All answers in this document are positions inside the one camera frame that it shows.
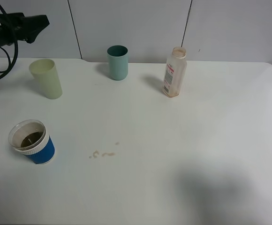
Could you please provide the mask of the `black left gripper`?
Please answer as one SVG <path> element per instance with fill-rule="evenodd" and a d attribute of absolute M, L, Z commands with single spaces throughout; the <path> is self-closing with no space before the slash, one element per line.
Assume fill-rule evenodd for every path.
<path fill-rule="evenodd" d="M 50 24 L 46 15 L 24 17 L 23 13 L 10 13 L 8 18 L 15 29 L 16 39 L 28 44 L 33 43 L 39 33 Z M 9 23 L 3 14 L 0 14 L 0 23 L 0 47 L 13 44 Z"/>

